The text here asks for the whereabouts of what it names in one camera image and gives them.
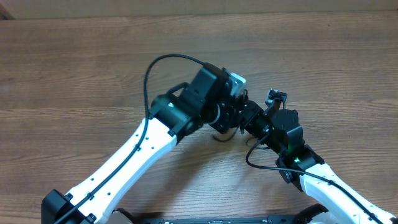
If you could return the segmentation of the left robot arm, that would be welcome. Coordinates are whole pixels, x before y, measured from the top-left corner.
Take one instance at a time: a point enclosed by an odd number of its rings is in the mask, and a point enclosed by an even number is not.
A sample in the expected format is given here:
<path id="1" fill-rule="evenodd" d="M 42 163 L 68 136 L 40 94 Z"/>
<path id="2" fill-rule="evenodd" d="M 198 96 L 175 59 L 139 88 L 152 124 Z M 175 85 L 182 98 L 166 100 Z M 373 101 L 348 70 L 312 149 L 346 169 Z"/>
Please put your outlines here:
<path id="1" fill-rule="evenodd" d="M 146 170 L 204 124 L 224 133 L 236 125 L 235 106 L 246 81 L 210 63 L 190 83 L 159 95 L 134 134 L 96 172 L 65 195 L 51 191 L 41 204 L 42 223 L 107 223 Z"/>

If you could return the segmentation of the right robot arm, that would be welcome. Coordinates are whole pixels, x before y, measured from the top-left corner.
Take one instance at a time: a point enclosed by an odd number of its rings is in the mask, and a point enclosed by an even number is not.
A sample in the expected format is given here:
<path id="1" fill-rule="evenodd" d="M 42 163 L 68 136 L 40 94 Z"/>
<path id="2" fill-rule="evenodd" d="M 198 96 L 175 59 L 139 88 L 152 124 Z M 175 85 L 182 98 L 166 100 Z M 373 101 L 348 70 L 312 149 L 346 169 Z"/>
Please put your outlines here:
<path id="1" fill-rule="evenodd" d="M 305 143 L 297 111 L 280 108 L 275 100 L 267 109 L 247 101 L 239 111 L 240 125 L 278 158 L 274 170 L 287 183 L 318 201 L 337 223 L 397 223 L 397 217 L 360 196 Z"/>

